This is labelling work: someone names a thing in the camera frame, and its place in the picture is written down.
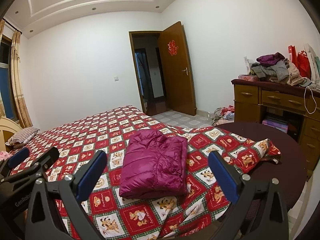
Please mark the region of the magenta quilted down jacket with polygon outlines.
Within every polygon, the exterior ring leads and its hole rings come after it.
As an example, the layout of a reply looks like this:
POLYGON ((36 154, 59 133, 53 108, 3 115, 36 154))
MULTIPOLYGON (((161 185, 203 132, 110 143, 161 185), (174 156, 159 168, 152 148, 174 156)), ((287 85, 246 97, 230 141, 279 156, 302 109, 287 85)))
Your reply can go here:
POLYGON ((139 130, 125 150, 119 196, 151 199, 186 194, 187 152, 184 137, 169 137, 156 129, 139 130))

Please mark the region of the clothes pile on floor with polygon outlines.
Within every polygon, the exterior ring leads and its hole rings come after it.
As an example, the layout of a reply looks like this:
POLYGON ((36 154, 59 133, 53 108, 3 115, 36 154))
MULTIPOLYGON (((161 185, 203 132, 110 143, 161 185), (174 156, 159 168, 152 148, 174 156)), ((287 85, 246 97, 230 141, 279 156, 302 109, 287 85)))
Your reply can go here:
POLYGON ((219 126, 234 122, 234 106, 219 107, 212 114, 212 125, 219 126))

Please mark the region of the clothes pile on dresser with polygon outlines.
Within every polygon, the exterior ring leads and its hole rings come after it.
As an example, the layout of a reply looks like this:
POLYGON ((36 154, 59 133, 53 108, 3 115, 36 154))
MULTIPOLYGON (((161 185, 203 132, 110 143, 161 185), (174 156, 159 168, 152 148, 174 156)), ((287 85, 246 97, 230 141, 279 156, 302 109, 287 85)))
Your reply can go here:
POLYGON ((282 85, 305 87, 312 84, 307 77, 302 77, 296 65, 281 53, 263 55, 249 63, 249 75, 282 85))

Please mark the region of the pink floral folded blanket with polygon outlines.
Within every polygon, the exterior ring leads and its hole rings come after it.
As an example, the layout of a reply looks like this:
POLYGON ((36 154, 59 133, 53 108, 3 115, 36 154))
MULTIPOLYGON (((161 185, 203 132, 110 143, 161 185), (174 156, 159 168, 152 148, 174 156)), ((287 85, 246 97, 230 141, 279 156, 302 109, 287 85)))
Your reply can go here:
POLYGON ((9 158, 12 157, 12 154, 6 152, 6 151, 1 151, 0 152, 0 161, 3 161, 3 160, 7 160, 9 158))

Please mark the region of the striped grey pillow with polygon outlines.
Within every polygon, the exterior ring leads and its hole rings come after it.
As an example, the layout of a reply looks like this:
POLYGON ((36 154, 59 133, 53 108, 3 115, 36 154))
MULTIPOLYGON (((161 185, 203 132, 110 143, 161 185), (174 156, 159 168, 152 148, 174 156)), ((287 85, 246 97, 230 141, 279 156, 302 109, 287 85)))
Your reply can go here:
POLYGON ((38 131, 39 129, 35 127, 24 128, 10 137, 5 145, 13 148, 20 148, 33 139, 33 137, 37 135, 38 131))

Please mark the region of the cream wooden headboard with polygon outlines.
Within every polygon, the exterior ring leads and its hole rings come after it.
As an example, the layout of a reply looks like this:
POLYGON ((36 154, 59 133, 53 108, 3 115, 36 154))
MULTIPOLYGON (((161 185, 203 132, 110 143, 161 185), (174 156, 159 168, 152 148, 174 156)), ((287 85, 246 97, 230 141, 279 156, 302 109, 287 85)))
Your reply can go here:
POLYGON ((0 150, 9 151, 8 146, 5 144, 10 137, 12 137, 17 132, 21 131, 22 128, 16 122, 1 116, 0 119, 0 150))

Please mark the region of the beige curtain right panel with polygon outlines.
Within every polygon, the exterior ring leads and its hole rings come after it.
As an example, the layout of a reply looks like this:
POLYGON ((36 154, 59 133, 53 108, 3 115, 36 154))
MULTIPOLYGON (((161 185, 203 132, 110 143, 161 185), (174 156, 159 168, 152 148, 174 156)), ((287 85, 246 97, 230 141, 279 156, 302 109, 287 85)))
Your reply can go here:
POLYGON ((18 118, 20 120, 20 125, 23 128, 31 127, 33 123, 31 122, 31 118, 27 109, 27 105, 25 103, 22 85, 20 81, 20 55, 19 55, 19 48, 20 48, 20 39, 21 33, 15 31, 12 37, 11 43, 11 84, 12 84, 12 91, 14 95, 14 102, 16 105, 16 110, 18 114, 18 118))

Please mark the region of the red patchwork bear bedspread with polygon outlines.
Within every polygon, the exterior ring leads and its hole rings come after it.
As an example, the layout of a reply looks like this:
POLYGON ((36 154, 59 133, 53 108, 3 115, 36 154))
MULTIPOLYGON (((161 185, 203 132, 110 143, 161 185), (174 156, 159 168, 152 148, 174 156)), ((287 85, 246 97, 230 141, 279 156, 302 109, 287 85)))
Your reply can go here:
POLYGON ((253 141, 213 126, 180 128, 164 124, 133 106, 88 116, 29 138, 27 169, 50 147, 58 160, 49 181, 76 173, 102 150, 107 164, 82 207, 105 239, 185 236, 221 218, 229 201, 209 168, 218 152, 240 173, 261 161, 278 162, 280 151, 264 139, 253 141))

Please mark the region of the window with blue pane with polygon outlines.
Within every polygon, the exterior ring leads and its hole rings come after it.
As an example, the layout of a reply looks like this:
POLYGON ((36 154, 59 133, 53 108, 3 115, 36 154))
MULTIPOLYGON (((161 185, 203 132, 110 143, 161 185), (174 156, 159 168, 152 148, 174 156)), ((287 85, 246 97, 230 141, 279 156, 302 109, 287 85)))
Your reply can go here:
POLYGON ((1 39, 1 113, 6 118, 18 121, 11 84, 11 43, 12 39, 2 35, 1 39))

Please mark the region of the brown wooden dresser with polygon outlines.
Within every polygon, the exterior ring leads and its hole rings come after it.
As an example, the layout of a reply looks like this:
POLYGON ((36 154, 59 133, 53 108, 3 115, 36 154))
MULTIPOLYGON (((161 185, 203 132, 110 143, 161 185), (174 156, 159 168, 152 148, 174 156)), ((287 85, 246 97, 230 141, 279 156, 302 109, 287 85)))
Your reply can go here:
POLYGON ((319 161, 319 88, 234 79, 235 122, 255 122, 282 129, 306 157, 308 176, 319 161))

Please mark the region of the pink box on dresser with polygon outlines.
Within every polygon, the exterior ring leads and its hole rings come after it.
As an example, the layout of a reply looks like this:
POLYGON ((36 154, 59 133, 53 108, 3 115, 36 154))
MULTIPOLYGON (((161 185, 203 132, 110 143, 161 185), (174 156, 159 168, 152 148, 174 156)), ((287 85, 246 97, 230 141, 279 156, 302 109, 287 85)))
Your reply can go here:
POLYGON ((239 75, 238 76, 239 80, 244 80, 244 81, 250 81, 250 82, 258 82, 259 77, 256 75, 239 75))

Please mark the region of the brown wooden door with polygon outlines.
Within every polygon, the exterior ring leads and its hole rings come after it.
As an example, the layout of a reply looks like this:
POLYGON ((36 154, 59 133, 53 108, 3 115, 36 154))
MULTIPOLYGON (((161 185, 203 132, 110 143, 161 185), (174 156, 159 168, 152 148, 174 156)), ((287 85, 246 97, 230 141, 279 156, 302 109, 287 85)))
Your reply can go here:
POLYGON ((180 21, 164 29, 158 38, 165 89, 169 107, 177 112, 196 115, 195 89, 189 50, 180 21), (175 40, 177 55, 171 56, 167 44, 175 40))

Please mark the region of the red gift bag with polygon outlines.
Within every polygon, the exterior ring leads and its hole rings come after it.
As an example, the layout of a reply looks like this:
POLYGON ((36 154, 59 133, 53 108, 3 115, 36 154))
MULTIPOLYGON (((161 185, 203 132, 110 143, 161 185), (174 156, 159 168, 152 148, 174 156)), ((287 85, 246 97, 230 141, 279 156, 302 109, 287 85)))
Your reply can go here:
POLYGON ((295 46, 288 46, 290 61, 297 67, 301 77, 311 79, 311 67, 306 51, 296 52, 295 46))

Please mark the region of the white gift bag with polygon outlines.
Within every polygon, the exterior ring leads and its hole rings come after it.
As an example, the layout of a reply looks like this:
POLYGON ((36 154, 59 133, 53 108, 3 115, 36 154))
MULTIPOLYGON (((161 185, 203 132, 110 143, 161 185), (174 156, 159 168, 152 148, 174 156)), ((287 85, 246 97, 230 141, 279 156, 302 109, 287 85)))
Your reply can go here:
POLYGON ((310 63, 310 69, 311 69, 311 81, 312 82, 318 82, 319 81, 319 71, 316 64, 316 54, 313 50, 313 48, 308 44, 304 44, 304 49, 307 53, 309 63, 310 63))

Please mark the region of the red double happiness decal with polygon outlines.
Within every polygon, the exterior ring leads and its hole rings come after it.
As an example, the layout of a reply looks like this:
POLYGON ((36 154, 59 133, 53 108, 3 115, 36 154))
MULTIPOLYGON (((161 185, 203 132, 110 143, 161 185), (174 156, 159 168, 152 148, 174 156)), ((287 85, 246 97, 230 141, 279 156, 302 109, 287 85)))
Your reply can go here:
POLYGON ((177 55, 178 52, 178 46, 176 45, 175 40, 171 40, 169 41, 169 43, 167 44, 168 46, 168 52, 171 56, 177 55))

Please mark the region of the brown door frame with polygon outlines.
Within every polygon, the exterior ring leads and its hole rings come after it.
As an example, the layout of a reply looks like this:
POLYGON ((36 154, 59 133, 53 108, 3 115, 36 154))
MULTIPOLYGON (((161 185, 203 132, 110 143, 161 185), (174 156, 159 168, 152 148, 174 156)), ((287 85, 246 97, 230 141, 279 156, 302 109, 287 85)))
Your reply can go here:
POLYGON ((160 31, 131 31, 129 38, 142 110, 149 116, 167 110, 161 56, 160 31))

